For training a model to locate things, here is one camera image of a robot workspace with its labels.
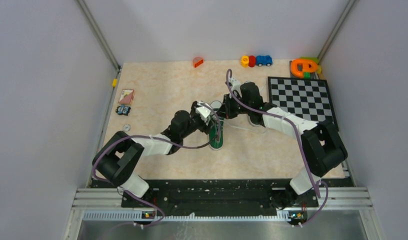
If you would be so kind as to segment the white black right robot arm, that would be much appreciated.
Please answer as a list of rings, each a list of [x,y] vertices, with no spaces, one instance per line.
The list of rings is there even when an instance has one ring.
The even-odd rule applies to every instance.
[[[289,182],[285,200],[299,206],[306,192],[317,189],[317,184],[333,168],[348,158],[346,147],[330,120],[313,121],[284,111],[279,106],[263,102],[259,88],[253,82],[240,83],[230,79],[226,83],[229,93],[217,114],[225,119],[247,115],[254,127],[265,127],[297,140],[304,167]]]

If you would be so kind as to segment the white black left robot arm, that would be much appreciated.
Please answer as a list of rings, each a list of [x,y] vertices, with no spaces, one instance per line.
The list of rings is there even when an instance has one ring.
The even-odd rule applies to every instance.
[[[149,184],[134,172],[139,160],[156,155],[172,155],[179,149],[186,149],[184,140],[196,131],[207,135],[216,130],[210,140],[221,136],[221,119],[209,104],[195,101],[190,111],[179,110],[174,114],[168,127],[156,135],[127,135],[116,132],[92,160],[92,173],[100,173],[101,181],[133,195],[141,207],[152,202]]]

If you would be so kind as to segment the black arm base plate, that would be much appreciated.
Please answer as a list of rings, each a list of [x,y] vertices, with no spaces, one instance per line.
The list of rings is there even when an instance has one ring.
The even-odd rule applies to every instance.
[[[280,179],[151,179],[143,200],[159,207],[167,217],[274,216],[292,206],[287,197],[288,178]]]

